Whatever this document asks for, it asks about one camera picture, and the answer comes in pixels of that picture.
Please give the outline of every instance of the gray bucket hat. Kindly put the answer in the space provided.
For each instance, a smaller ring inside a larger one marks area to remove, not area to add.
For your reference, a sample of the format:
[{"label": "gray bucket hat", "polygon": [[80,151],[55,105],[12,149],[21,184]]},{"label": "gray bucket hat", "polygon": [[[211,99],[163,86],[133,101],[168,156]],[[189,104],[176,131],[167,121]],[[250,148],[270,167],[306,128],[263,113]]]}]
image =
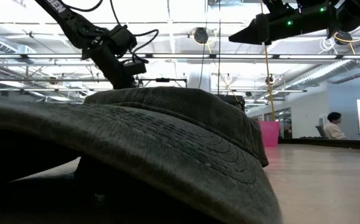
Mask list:
[{"label": "gray bucket hat", "polygon": [[[282,223],[258,122],[202,90],[112,90],[83,105],[0,102],[0,129],[92,157],[223,223]],[[60,157],[71,155],[54,155],[56,166]],[[13,167],[0,182],[32,173]]]}]

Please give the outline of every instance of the pink trash can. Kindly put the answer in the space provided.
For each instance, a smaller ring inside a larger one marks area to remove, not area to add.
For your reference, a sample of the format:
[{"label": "pink trash can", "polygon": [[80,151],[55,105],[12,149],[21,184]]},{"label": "pink trash can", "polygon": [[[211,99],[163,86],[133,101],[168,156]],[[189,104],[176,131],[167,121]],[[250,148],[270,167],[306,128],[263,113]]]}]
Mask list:
[{"label": "pink trash can", "polygon": [[264,147],[277,147],[280,123],[279,121],[259,121]]}]

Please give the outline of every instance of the hat brim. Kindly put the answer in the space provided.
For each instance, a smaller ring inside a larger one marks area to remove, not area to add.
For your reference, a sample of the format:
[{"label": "hat brim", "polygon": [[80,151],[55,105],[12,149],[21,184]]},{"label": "hat brim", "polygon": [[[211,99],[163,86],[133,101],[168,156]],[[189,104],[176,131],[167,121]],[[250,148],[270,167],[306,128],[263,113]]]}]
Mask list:
[{"label": "hat brim", "polygon": [[281,222],[259,161],[181,119],[113,105],[0,102],[0,128],[79,151],[222,222]]}]

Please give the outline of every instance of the white wall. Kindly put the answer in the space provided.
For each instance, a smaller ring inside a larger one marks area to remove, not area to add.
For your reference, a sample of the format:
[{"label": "white wall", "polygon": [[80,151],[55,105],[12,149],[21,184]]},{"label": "white wall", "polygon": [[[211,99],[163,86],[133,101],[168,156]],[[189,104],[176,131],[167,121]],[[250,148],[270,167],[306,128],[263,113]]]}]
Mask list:
[{"label": "white wall", "polygon": [[[292,109],[293,138],[320,136],[315,126],[319,124],[320,117],[329,113],[327,85],[322,83],[319,87],[307,88],[306,93],[291,93],[285,101],[274,102],[276,111],[286,108]],[[270,112],[270,106],[259,106],[246,114],[252,117]]]},{"label": "white wall", "polygon": [[342,114],[341,130],[350,139],[358,140],[359,118],[357,100],[360,100],[360,78],[342,84],[328,85],[330,111]]}]

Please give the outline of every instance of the person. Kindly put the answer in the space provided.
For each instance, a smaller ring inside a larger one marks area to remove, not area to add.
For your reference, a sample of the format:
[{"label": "person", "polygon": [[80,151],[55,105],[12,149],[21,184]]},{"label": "person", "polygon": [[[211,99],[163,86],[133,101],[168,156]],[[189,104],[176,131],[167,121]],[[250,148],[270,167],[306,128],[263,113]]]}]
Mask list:
[{"label": "person", "polygon": [[328,115],[328,120],[330,123],[327,123],[324,129],[330,139],[348,139],[338,126],[338,124],[341,123],[341,113],[330,113]]}]

